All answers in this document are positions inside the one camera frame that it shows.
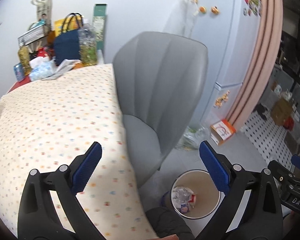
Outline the white tissue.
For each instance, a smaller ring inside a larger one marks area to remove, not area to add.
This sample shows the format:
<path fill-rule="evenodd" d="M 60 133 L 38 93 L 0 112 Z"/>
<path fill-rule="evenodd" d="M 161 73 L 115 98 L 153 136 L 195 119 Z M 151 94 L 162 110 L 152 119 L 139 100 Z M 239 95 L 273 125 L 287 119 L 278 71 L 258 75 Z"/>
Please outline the white tissue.
<path fill-rule="evenodd" d="M 188 214 L 191 212 L 195 207 L 194 202 L 183 202 L 180 204 L 179 212 L 183 215 Z"/>

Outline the orange white cardboard box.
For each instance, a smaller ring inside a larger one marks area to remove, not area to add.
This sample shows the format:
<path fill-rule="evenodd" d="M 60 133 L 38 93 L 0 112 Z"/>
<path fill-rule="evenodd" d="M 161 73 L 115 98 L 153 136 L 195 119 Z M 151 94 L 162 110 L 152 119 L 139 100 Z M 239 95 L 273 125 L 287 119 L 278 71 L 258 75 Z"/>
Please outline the orange white cardboard box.
<path fill-rule="evenodd" d="M 223 119 L 211 125 L 210 132 L 211 139 L 216 145 L 220 146 L 232 137 L 232 135 L 236 133 L 236 130 L 226 119 Z"/>

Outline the black clothed knee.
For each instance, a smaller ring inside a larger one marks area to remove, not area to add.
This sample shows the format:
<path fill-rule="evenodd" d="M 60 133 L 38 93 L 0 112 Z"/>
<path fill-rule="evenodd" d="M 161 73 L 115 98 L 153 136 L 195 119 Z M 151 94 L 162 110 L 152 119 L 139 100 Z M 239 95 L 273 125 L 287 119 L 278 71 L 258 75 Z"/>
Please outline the black clothed knee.
<path fill-rule="evenodd" d="M 159 239 L 195 239 L 185 221 L 166 207 L 150 209 L 146 211 L 146 217 Z"/>

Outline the blue tissue pack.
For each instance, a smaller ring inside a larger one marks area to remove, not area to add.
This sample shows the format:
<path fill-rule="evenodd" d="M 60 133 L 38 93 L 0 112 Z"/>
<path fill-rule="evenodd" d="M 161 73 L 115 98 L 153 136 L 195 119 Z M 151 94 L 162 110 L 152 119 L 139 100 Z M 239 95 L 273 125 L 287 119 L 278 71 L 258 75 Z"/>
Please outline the blue tissue pack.
<path fill-rule="evenodd" d="M 55 61 L 43 61 L 30 74 L 30 80 L 37 81 L 52 76 L 56 71 Z"/>

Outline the blue drink can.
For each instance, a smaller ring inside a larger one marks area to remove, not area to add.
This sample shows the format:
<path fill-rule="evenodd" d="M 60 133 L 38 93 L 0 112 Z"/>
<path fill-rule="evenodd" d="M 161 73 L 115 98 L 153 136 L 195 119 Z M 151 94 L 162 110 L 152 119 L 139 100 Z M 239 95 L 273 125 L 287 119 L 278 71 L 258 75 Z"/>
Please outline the blue drink can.
<path fill-rule="evenodd" d="M 15 77 L 18 82 L 23 81 L 23 79 L 25 79 L 25 74 L 24 74 L 23 66 L 21 63 L 16 64 L 13 67 L 13 70 L 14 70 Z"/>

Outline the white cloth on table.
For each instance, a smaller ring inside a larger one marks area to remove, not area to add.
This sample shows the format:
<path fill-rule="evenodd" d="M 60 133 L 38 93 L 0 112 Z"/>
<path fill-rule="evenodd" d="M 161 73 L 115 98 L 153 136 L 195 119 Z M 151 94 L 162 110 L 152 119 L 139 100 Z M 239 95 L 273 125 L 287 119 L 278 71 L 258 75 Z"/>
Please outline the white cloth on table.
<path fill-rule="evenodd" d="M 72 70 L 77 64 L 81 64 L 81 60 L 63 60 L 59 66 L 53 62 L 51 66 L 51 72 L 48 77 L 43 78 L 43 80 L 55 80 L 63 76 L 65 73 Z"/>

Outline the red lidded jar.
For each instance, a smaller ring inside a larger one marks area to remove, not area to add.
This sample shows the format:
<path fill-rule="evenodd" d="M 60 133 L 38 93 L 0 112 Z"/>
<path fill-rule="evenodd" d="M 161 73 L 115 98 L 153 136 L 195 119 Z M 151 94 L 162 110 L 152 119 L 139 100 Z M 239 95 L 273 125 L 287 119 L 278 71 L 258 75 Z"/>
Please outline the red lidded jar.
<path fill-rule="evenodd" d="M 37 51 L 37 57 L 50 57 L 44 47 L 39 48 Z"/>

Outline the white refrigerator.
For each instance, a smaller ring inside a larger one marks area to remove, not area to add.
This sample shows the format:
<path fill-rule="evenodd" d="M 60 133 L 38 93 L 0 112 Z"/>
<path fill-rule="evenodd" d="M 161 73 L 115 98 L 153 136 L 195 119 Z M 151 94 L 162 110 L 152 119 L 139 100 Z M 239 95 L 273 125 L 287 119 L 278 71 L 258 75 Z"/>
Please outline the white refrigerator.
<path fill-rule="evenodd" d="M 261 0 L 197 0 L 191 38 L 208 49 L 202 97 L 190 126 L 225 119 L 243 85 L 257 42 Z"/>

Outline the yellow tea bottle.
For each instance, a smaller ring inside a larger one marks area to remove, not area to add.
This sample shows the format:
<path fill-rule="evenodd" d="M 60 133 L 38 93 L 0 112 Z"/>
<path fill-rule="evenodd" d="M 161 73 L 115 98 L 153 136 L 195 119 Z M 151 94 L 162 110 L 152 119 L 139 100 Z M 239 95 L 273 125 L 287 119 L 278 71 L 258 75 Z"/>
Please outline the yellow tea bottle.
<path fill-rule="evenodd" d="M 30 66 L 30 54 L 26 46 L 21 46 L 18 50 L 19 60 L 24 70 L 25 75 L 29 75 L 32 68 Z"/>

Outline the grey upholstered chair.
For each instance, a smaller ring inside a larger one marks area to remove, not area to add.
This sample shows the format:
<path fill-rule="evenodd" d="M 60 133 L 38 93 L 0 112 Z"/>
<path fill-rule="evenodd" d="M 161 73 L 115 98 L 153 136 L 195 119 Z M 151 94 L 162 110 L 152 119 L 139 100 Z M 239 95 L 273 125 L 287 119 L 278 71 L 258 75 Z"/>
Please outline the grey upholstered chair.
<path fill-rule="evenodd" d="M 117 98 L 138 187 L 161 168 L 189 125 L 207 65 L 204 44 L 157 31 L 136 35 L 115 55 Z"/>

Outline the navy blue tote bag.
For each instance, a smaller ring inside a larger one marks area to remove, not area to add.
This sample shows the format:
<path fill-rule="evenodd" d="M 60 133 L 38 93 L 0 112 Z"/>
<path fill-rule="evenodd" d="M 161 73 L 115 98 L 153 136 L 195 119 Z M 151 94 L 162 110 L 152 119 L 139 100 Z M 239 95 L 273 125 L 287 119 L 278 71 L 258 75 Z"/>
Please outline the navy blue tote bag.
<path fill-rule="evenodd" d="M 69 30 L 72 19 L 78 26 L 77 29 Z M 55 63 L 59 66 L 64 60 L 79 60 L 79 36 L 78 30 L 83 26 L 83 17 L 79 13 L 70 13 L 62 22 L 61 33 L 55 38 L 53 49 L 55 52 Z"/>

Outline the white hanging tote bag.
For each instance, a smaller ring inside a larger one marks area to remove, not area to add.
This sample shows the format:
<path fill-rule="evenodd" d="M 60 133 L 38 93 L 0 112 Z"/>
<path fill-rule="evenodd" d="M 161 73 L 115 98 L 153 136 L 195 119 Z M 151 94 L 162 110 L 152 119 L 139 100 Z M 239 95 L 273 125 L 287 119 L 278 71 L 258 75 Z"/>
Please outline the white hanging tote bag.
<path fill-rule="evenodd" d="M 171 11 L 163 32 L 190 38 L 198 12 L 197 0 L 179 0 Z"/>

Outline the clear bottle with green label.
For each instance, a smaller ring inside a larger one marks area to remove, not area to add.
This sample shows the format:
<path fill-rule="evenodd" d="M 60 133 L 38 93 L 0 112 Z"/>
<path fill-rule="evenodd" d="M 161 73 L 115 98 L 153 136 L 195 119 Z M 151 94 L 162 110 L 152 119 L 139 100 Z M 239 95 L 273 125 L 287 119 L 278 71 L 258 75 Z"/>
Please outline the clear bottle with green label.
<path fill-rule="evenodd" d="M 97 65 L 96 33 L 89 20 L 84 19 L 78 31 L 79 54 L 85 66 Z"/>

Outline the yellow snack bag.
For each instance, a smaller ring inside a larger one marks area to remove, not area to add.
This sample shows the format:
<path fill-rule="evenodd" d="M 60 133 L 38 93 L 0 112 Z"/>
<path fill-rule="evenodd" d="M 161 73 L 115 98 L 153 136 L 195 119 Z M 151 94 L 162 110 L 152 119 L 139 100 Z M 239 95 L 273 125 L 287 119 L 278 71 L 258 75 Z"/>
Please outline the yellow snack bag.
<path fill-rule="evenodd" d="M 67 31 L 78 29 L 81 26 L 81 21 L 79 20 L 79 23 L 77 23 L 75 18 L 70 19 L 70 17 L 68 17 L 57 20 L 54 23 L 55 36 L 59 36 L 61 33 L 65 33 Z"/>

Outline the green carton box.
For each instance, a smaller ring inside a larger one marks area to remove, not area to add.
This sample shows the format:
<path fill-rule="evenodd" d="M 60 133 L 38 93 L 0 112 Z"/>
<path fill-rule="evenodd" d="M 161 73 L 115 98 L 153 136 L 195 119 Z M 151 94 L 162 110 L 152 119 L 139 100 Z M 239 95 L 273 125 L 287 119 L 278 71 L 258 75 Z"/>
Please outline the green carton box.
<path fill-rule="evenodd" d="M 97 48 L 104 49 L 104 29 L 106 26 L 107 4 L 95 4 L 93 12 L 93 27 L 96 33 Z"/>

